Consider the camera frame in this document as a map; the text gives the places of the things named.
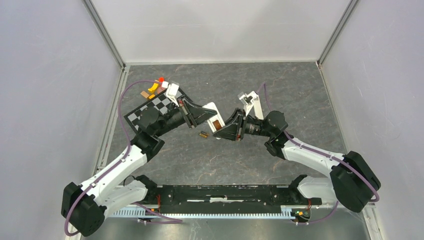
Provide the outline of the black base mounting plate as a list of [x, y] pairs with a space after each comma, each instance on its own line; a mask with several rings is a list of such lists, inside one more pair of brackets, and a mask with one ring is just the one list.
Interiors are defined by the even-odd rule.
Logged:
[[161, 214], [276, 214], [281, 206], [320, 206], [288, 185], [158, 185], [142, 205], [157, 205]]

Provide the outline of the brown toy block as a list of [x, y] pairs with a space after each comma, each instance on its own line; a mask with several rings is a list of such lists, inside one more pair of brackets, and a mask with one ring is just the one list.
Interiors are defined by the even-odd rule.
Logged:
[[142, 97], [144, 97], [145, 99], [148, 99], [148, 98], [150, 97], [150, 94], [149, 94], [148, 92], [145, 92], [145, 91], [142, 91], [142, 92], [140, 93], [140, 95], [141, 95]]

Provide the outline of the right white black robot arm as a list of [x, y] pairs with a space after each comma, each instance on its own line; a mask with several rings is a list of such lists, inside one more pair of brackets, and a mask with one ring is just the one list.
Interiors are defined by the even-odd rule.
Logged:
[[236, 108], [226, 121], [216, 115], [208, 123], [218, 139], [267, 137], [264, 146], [273, 157], [297, 162], [325, 175], [336, 200], [352, 212], [359, 213], [368, 203], [380, 200], [381, 182], [361, 154], [326, 151], [301, 141], [286, 131], [288, 123], [283, 112], [273, 110], [260, 119]]

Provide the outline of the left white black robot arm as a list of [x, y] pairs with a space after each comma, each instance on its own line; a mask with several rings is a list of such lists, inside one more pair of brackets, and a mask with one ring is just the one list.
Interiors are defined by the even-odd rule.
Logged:
[[139, 201], [153, 203], [157, 190], [139, 180], [119, 189], [116, 187], [159, 153], [165, 144], [160, 136], [183, 124], [195, 128], [220, 117], [214, 102], [198, 105], [181, 97], [171, 104], [173, 107], [165, 112], [146, 104], [135, 117], [137, 132], [133, 139], [128, 140], [123, 152], [89, 179], [80, 184], [70, 182], [64, 188], [61, 215], [65, 218], [66, 236], [81, 234], [88, 237], [100, 228], [106, 218], [121, 208]]

